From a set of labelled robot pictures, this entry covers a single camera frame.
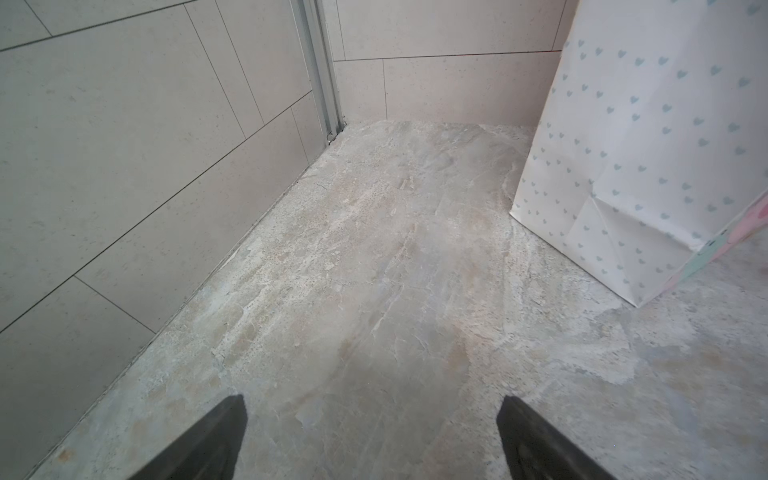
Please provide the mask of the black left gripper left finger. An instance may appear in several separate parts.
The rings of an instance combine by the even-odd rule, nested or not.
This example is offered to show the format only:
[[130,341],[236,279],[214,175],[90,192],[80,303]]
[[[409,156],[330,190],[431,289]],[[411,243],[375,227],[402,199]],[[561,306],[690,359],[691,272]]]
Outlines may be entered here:
[[230,395],[170,443],[130,480],[234,477],[248,415],[244,397]]

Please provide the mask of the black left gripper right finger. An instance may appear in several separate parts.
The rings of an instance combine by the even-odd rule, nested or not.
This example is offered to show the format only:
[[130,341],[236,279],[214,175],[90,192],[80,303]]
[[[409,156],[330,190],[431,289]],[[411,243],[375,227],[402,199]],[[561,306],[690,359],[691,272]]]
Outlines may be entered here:
[[519,397],[504,397],[496,424],[513,479],[615,479]]

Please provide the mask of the white cartoon animal paper bag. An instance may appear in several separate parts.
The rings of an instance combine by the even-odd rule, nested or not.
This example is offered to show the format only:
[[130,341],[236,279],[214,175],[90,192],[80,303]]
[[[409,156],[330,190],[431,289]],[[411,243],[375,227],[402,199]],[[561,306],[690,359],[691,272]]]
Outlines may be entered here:
[[766,3],[580,2],[512,217],[642,306],[766,207]]

